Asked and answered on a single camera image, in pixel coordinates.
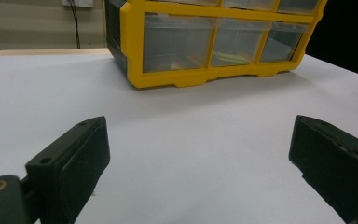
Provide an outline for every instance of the storage organizer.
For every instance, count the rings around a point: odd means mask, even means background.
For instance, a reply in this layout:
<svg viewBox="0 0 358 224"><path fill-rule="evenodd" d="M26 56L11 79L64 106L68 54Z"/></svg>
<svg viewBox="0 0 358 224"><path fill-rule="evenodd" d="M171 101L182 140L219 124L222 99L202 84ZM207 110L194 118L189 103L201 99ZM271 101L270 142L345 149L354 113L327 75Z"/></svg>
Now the storage organizer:
<svg viewBox="0 0 358 224"><path fill-rule="evenodd" d="M137 88L299 66L327 0L105 0L106 39Z"/></svg>

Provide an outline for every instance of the wall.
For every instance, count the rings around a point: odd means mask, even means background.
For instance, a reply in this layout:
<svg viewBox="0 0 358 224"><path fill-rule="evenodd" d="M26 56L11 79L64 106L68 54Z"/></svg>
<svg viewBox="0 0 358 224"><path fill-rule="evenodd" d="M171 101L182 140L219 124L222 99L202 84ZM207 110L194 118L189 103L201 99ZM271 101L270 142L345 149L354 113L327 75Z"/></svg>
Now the wall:
<svg viewBox="0 0 358 224"><path fill-rule="evenodd" d="M79 8L77 19L81 48L104 48L103 0ZM62 0L0 0L0 50L75 48L74 17Z"/></svg>

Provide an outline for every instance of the screw hole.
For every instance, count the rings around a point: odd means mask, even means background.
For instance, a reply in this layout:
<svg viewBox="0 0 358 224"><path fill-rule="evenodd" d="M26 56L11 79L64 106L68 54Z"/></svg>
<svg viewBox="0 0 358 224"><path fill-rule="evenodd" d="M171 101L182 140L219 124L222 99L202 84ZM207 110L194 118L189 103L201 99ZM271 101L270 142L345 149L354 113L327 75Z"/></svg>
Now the screw hole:
<svg viewBox="0 0 358 224"><path fill-rule="evenodd" d="M44 159L40 160L40 164L46 164L49 162L51 162L51 158L44 158Z"/></svg>

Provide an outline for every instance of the yellow plastic frame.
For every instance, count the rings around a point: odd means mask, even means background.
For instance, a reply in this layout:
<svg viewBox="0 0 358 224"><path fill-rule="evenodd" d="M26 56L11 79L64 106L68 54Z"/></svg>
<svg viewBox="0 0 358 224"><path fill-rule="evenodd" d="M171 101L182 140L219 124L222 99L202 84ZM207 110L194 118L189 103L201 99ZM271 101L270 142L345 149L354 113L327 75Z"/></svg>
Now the yellow plastic frame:
<svg viewBox="0 0 358 224"><path fill-rule="evenodd" d="M258 77L273 76L282 71L297 68L305 54L305 48L317 23L323 16L323 9L327 0L319 0L313 15L294 15L277 13L279 0L272 11L254 11L238 8L222 7L223 0L219 0L216 7L175 4L147 0L127 0L120 9L121 50L127 57L127 79L136 88L174 85L188 87L204 84L208 80L219 77L234 77L242 75L256 75ZM261 39L261 47L255 55L256 63L224 67L211 67L213 43L216 29L213 28L211 43L208 49L206 66L197 69L172 70L164 72L144 73L144 29L145 13L168 13L184 16L205 16L215 18L234 18L250 21L284 21L302 23L310 26L310 31L303 34L296 47L291 61L276 63L259 63L264 44L269 31Z"/></svg>

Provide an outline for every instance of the table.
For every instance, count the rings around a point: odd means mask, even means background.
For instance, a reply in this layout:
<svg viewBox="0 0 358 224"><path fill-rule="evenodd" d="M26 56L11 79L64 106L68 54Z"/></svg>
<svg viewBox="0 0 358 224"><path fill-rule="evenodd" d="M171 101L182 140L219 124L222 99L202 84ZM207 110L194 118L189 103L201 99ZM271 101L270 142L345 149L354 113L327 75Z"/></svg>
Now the table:
<svg viewBox="0 0 358 224"><path fill-rule="evenodd" d="M112 160L76 223L343 223L288 160L296 115L358 137L358 74L305 56L274 77L137 90L111 55L0 57L0 175L78 122Z"/></svg>
<svg viewBox="0 0 358 224"><path fill-rule="evenodd" d="M68 55L68 54L107 54L108 48L101 49L4 49L0 50L0 56L14 55Z"/></svg>

